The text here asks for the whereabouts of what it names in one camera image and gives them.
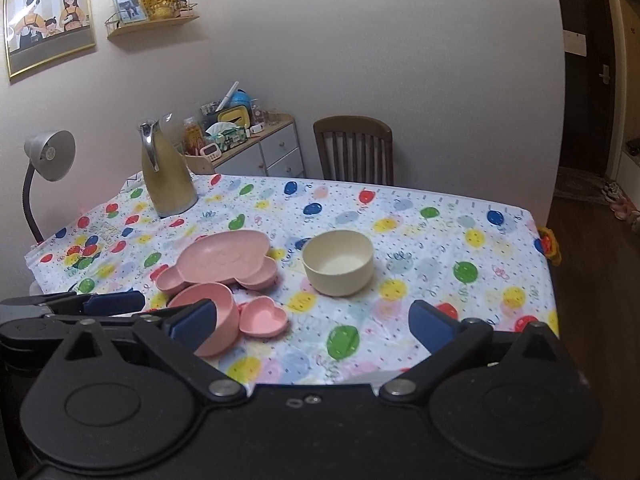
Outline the grey desk lamp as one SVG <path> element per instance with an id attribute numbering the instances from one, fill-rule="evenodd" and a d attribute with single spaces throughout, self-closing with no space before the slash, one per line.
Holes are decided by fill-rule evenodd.
<path id="1" fill-rule="evenodd" d="M 28 166 L 22 188 L 23 214 L 32 237 L 37 244 L 41 244 L 43 236 L 30 204 L 32 180 L 35 174 L 49 182 L 63 179 L 73 166 L 76 142 L 68 130 L 34 134 L 25 140 L 24 152 L 28 158 Z"/>

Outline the gold thermos jug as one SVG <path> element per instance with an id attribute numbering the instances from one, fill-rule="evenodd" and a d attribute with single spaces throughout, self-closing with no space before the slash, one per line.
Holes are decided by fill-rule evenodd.
<path id="1" fill-rule="evenodd" d="M 160 218 L 183 214 L 198 202 L 186 161 L 168 138 L 174 123 L 169 113 L 139 126 L 144 185 Z"/>

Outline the small photo frame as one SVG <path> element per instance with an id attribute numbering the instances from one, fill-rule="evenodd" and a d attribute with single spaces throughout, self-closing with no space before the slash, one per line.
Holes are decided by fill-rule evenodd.
<path id="1" fill-rule="evenodd" d="M 145 22 L 148 19 L 140 0 L 113 0 L 119 23 L 130 25 Z"/>

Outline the yellow tissue box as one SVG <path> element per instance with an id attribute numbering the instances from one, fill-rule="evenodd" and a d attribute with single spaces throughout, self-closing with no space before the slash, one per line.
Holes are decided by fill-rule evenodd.
<path id="1" fill-rule="evenodd" d="M 250 112 L 244 105 L 226 108 L 217 115 L 218 122 L 228 122 L 238 128 L 250 128 L 252 120 Z"/>

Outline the balloon birthday tablecloth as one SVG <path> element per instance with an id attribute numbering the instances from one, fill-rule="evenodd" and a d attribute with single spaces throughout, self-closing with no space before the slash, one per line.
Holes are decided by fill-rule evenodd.
<path id="1" fill-rule="evenodd" d="M 229 296 L 198 355 L 244 385 L 338 384 L 400 372 L 426 349 L 423 300 L 457 321 L 519 332 L 558 324 L 526 210 L 348 182 L 194 179 L 198 202 L 163 218 L 140 178 L 26 256 L 44 292 L 142 292 L 150 310 Z"/>

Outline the dark wooden chair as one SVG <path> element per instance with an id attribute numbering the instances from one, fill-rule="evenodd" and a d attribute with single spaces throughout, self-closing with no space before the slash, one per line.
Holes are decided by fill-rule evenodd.
<path id="1" fill-rule="evenodd" d="M 314 123 L 324 180 L 394 185 L 393 131 L 378 119 L 338 115 Z"/>

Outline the pink heart-shaped dish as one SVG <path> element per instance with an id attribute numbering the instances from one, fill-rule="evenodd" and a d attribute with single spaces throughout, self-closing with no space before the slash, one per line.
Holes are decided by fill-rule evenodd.
<path id="1" fill-rule="evenodd" d="M 254 338 L 272 338 L 288 328 L 288 314 L 270 297 L 247 301 L 240 313 L 240 332 Z"/>

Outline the pink bowl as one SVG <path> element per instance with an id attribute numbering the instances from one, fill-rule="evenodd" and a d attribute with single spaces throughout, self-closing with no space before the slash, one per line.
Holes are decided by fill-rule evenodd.
<path id="1" fill-rule="evenodd" d="M 172 298 L 167 307 L 183 307 L 202 299 L 213 301 L 217 311 L 216 324 L 213 333 L 194 351 L 194 354 L 200 358 L 211 358 L 226 351 L 238 338 L 240 310 L 230 288 L 220 283 L 204 283 L 188 287 Z"/>

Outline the white drawer cabinet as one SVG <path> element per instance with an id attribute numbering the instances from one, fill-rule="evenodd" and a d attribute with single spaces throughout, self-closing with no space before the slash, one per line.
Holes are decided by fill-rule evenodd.
<path id="1" fill-rule="evenodd" d="M 295 119 L 281 114 L 275 125 L 266 125 L 257 136 L 210 162 L 204 156 L 184 156 L 194 174 L 303 178 L 306 176 Z"/>

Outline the dark entrance door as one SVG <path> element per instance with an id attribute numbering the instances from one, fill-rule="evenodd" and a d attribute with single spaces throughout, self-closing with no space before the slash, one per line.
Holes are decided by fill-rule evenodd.
<path id="1" fill-rule="evenodd" d="M 605 174 L 614 130 L 616 54 L 610 0 L 559 0 L 565 56 L 560 166 Z"/>

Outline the pink bear-shaped divided plate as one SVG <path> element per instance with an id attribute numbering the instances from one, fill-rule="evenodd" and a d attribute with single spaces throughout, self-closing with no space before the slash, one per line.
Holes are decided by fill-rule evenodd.
<path id="1" fill-rule="evenodd" d="M 236 283 L 246 289 L 262 290 L 278 275 L 278 265 L 268 256 L 269 251 L 269 237 L 259 231 L 203 236 L 186 246 L 173 266 L 158 274 L 156 287 L 168 296 L 205 283 Z"/>

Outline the framed family poster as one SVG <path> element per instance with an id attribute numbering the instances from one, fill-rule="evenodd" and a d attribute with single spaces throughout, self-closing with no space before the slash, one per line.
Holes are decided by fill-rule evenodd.
<path id="1" fill-rule="evenodd" d="M 96 46 L 90 0 L 1 0 L 11 79 Z"/>

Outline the wooden wall shelf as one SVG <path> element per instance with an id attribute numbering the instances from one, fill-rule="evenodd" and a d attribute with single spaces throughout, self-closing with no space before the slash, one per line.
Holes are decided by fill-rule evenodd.
<path id="1" fill-rule="evenodd" d="M 145 20 L 126 24 L 122 22 L 117 14 L 114 13 L 108 20 L 104 22 L 106 36 L 108 40 L 114 40 L 118 36 L 136 34 L 137 32 L 146 32 L 147 30 L 182 26 L 186 23 L 197 20 L 200 16 L 192 11 L 186 15 L 180 14 L 174 18 L 162 18 L 161 20 Z"/>

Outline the cream bowl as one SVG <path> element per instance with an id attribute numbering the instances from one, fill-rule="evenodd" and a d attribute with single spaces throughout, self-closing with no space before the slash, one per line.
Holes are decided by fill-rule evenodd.
<path id="1" fill-rule="evenodd" d="M 372 242 L 349 230 L 319 234 L 302 251 L 309 283 L 330 297 L 348 297 L 363 289 L 374 274 L 374 256 Z"/>

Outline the small pink alarm clock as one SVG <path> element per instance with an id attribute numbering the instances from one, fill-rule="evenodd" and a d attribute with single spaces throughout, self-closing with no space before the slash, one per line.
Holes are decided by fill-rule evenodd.
<path id="1" fill-rule="evenodd" d="M 211 144 L 207 144 L 200 149 L 200 154 L 209 162 L 214 162 L 217 159 L 220 159 L 222 156 L 222 151 L 219 145 L 216 142 Z"/>

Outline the orange jar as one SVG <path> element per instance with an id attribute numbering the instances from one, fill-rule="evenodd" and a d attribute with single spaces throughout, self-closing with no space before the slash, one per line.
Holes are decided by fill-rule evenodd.
<path id="1" fill-rule="evenodd" d="M 198 156 L 204 148 L 203 130 L 194 117 L 188 117 L 183 121 L 182 145 L 184 154 L 191 156 Z"/>

